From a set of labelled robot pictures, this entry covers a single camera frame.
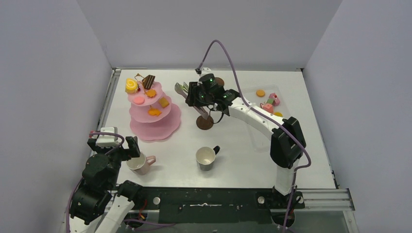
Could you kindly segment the metal serving tongs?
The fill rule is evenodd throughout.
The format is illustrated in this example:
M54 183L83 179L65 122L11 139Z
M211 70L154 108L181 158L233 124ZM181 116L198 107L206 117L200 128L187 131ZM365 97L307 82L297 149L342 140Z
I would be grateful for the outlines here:
M174 85L174 90L177 94L185 98L185 100L189 99L189 85L186 82L183 82L183 84L176 83ZM209 114L204 110L203 107L193 106L193 108L200 114L203 119L207 119L209 117Z

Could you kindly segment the yellow square biscuit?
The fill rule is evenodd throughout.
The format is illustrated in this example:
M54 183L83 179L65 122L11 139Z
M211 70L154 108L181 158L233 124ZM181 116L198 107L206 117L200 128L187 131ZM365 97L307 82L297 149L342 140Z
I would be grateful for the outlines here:
M168 107L169 104L170 104L166 97L160 98L160 99L158 100L158 103L160 104L160 106L161 106L162 108L166 108L166 107Z

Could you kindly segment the orange flower cookie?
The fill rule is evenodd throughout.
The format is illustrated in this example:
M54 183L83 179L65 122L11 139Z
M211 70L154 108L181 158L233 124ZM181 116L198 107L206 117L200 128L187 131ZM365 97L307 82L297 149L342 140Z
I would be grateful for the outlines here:
M162 114L162 112L159 110L159 109L157 109L157 108L150 108L149 110L148 110L148 114L150 115L150 116L155 116L155 117L158 117L158 116L160 116L161 114Z

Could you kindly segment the pink round macaron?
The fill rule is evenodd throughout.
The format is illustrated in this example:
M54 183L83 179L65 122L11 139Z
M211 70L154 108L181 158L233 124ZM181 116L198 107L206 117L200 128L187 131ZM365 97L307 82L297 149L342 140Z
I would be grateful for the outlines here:
M133 103L136 104L136 105L142 105L144 102L145 102L145 98L141 97L141 96L135 97L133 99Z

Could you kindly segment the orange scalloped cookie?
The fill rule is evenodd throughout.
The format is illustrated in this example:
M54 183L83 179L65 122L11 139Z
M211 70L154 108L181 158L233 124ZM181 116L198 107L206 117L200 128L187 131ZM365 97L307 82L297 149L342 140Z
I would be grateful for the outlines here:
M157 95L157 91L154 89L149 89L145 92L145 95L149 98L154 98Z

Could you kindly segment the chocolate layered cake slice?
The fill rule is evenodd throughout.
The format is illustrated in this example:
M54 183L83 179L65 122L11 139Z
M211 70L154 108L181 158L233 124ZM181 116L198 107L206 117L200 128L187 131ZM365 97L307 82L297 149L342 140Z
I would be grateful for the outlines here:
M145 90L149 90L152 88L152 85L154 84L155 81L155 76L154 75L148 75L144 77L141 81L142 86Z

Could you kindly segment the yellow swirl roll cake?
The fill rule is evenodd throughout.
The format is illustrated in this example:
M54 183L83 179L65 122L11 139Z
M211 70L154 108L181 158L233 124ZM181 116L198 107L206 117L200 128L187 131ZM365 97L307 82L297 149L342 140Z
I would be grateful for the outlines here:
M134 94L139 91L139 84L137 80L127 78L125 83L125 92L127 94Z

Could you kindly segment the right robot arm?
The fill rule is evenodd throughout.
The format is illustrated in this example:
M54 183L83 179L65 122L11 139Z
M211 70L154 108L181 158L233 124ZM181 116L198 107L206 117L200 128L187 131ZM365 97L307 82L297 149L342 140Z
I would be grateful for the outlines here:
M306 152L306 142L296 118L269 113L247 100L240 90L225 89L214 74L200 76L196 82L175 85L181 88L185 103L207 119L210 112L233 117L253 127L270 141L270 157L276 164L274 203L286 207L292 201L298 161Z

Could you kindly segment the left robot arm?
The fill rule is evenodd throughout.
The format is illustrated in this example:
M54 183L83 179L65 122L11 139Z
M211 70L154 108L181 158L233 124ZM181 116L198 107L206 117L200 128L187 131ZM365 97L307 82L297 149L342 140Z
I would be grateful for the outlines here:
M103 147L98 145L103 135L89 134L87 144L94 154L86 161L81 180L68 201L68 233L115 233L128 212L146 202L141 185L129 180L117 183L121 163L141 156L138 138L113 133L121 142Z

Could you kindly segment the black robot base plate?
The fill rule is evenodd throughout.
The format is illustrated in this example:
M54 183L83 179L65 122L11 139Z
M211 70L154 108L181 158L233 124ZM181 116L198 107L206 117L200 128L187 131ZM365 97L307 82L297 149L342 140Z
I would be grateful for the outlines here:
M158 215L160 224L183 223L282 223L286 210L305 208L303 194L293 199L273 188L181 188L145 187L139 204L124 218L127 222L149 212Z

